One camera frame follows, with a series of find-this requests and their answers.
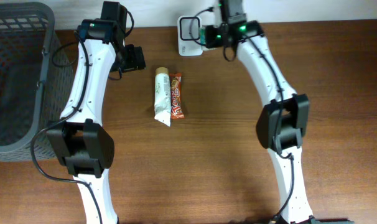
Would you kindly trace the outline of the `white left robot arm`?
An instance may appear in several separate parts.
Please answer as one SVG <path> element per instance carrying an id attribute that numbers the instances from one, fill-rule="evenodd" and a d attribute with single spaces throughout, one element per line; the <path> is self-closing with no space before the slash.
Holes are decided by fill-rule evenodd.
<path id="1" fill-rule="evenodd" d="M 113 138 L 102 125 L 103 100 L 111 72 L 120 75 L 146 67 L 141 47 L 125 43 L 132 14 L 119 2 L 105 1 L 101 16 L 77 27 L 78 63 L 60 121 L 46 131 L 61 166 L 77 184 L 87 223 L 118 223 L 109 187 Z"/>

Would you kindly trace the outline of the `red chocolate bar wrapper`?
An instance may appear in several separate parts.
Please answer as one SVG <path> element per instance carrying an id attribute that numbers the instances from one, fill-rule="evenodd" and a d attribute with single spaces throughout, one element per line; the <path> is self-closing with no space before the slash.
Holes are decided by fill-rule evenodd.
<path id="1" fill-rule="evenodd" d="M 183 119 L 185 118 L 184 112 L 182 110 L 181 103 L 181 73 L 170 73 L 170 92 L 171 92 L 171 118 L 172 119 Z"/>

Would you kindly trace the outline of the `white cream tube gold cap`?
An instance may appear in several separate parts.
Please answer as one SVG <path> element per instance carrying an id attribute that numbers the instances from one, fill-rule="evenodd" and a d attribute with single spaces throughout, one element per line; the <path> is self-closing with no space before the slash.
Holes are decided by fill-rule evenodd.
<path id="1" fill-rule="evenodd" d="M 171 96 L 169 70 L 165 67 L 156 69 L 154 93 L 154 119 L 166 126 L 171 125 Z"/>

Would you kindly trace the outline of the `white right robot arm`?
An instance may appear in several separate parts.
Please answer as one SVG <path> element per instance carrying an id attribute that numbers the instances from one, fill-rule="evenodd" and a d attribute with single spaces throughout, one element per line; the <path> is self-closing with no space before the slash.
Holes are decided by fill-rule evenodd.
<path id="1" fill-rule="evenodd" d="M 272 160 L 280 196 L 279 210 L 270 222 L 308 222 L 314 216 L 301 160 L 309 99 L 288 84 L 272 56 L 266 34 L 257 21 L 247 19 L 241 1 L 216 1 L 212 11 L 215 23 L 205 28 L 205 46 L 232 48 L 261 99 L 256 134 Z"/>

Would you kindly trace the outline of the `teal Kleenex tissue pack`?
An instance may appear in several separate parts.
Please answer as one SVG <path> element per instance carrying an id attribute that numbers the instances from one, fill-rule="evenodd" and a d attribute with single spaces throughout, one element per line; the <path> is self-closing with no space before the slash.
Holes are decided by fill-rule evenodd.
<path id="1" fill-rule="evenodd" d="M 198 30 L 198 34 L 199 34 L 199 42 L 203 45 L 206 44 L 206 40 L 205 40 L 205 28 L 204 27 L 201 27 L 199 28 Z"/>

